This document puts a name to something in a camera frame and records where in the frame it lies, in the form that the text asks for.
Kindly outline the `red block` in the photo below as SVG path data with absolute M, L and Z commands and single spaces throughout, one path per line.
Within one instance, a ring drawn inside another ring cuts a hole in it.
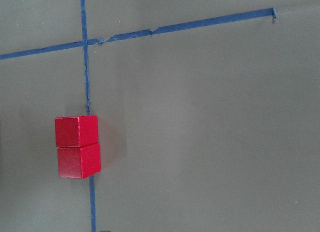
M 57 117 L 54 124 L 56 147 L 83 147 L 99 141 L 96 115 Z
M 84 147 L 59 147 L 57 154 L 61 178 L 84 179 L 101 171 L 98 143 Z

